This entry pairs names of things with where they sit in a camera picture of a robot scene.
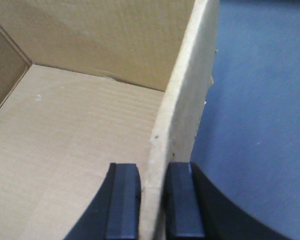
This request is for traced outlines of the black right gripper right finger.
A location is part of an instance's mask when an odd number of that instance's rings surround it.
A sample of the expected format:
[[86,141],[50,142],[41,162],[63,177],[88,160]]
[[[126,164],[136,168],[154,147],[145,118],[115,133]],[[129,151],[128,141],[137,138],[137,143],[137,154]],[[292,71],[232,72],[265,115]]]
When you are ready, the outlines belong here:
[[168,240],[286,240],[229,200],[195,164],[170,162],[164,183]]

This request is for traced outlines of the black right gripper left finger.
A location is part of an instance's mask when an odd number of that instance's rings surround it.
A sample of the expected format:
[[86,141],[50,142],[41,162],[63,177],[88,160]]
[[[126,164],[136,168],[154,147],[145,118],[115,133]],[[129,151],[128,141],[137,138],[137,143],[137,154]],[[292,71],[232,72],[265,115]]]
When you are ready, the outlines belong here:
[[66,240],[137,240],[141,179],[134,163],[111,163],[98,192]]

